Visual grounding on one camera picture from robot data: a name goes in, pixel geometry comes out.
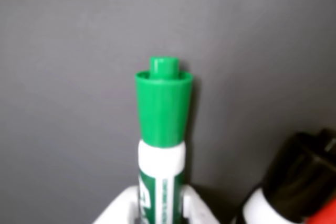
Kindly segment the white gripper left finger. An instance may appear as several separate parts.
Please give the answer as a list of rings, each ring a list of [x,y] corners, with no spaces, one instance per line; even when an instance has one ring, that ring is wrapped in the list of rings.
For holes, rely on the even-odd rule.
[[[97,217],[94,224],[130,224],[139,217],[139,188],[130,186],[122,191]]]

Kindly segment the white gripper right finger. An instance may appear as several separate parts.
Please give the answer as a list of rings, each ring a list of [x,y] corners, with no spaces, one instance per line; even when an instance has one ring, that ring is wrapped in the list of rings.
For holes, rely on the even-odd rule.
[[[191,186],[183,186],[183,217],[190,224],[220,224],[205,201]]]

